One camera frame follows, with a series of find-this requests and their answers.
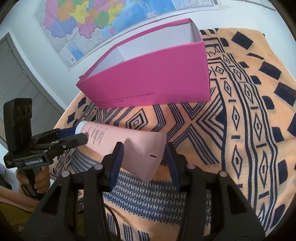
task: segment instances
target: map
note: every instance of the map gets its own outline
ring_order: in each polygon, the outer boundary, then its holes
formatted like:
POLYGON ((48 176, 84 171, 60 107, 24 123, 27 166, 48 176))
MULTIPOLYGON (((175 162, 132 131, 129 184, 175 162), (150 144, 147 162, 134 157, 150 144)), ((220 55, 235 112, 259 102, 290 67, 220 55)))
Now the map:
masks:
POLYGON ((53 48, 73 67, 124 29, 167 12, 218 9, 217 0, 41 0, 35 13, 53 48))

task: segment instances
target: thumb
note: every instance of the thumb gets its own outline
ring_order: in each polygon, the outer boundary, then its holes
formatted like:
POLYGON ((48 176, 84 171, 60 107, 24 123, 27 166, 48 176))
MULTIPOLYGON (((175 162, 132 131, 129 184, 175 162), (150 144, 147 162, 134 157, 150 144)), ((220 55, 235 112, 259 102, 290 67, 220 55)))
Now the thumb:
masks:
POLYGON ((27 185, 27 184, 29 184, 29 180, 28 180, 27 176, 26 176, 24 173, 22 173, 20 170, 16 170, 16 171, 15 171, 15 175, 16 175, 16 177, 17 177, 17 180, 18 180, 21 184, 23 184, 23 185, 27 185))

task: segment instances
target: black cable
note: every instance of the black cable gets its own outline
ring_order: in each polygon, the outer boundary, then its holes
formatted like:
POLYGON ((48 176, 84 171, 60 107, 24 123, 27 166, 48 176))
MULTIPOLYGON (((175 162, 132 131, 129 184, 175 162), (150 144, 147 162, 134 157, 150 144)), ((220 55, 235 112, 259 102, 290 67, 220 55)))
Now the black cable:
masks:
POLYGON ((111 213, 111 215, 114 219, 115 226, 116 226, 116 232, 117 232, 117 239, 118 239, 118 241, 121 241, 120 229, 119 229, 119 224, 118 224, 117 218, 116 218, 114 212, 111 210, 111 208, 107 204, 104 204, 104 205, 105 205, 105 208, 111 213))

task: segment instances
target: metal screw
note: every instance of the metal screw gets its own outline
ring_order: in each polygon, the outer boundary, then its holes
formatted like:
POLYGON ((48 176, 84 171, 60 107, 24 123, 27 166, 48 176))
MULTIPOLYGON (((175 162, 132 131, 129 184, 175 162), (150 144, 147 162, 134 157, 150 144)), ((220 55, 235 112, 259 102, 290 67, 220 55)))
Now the metal screw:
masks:
POLYGON ((101 170, 101 169, 103 169, 103 165, 102 164, 97 164, 97 165, 95 165, 94 166, 94 168, 95 168, 95 170, 101 170))
POLYGON ((219 174, 221 177, 227 177, 227 172, 225 171, 221 171, 219 174))
POLYGON ((188 163, 187 168, 193 170, 196 166, 193 163, 188 163))
POLYGON ((69 171, 62 172, 62 177, 68 177, 70 175, 69 171))

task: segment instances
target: white cap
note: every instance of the white cap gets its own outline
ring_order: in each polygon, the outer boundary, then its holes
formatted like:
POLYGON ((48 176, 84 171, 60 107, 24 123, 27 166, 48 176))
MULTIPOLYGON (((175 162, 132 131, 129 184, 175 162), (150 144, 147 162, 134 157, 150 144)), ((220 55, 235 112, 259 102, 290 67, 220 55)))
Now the white cap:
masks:
POLYGON ((88 121, 86 121, 86 120, 83 120, 82 122, 80 122, 80 123, 76 126, 75 134, 79 134, 79 133, 81 133, 81 129, 82 129, 82 127, 83 127, 86 123, 88 123, 88 121))

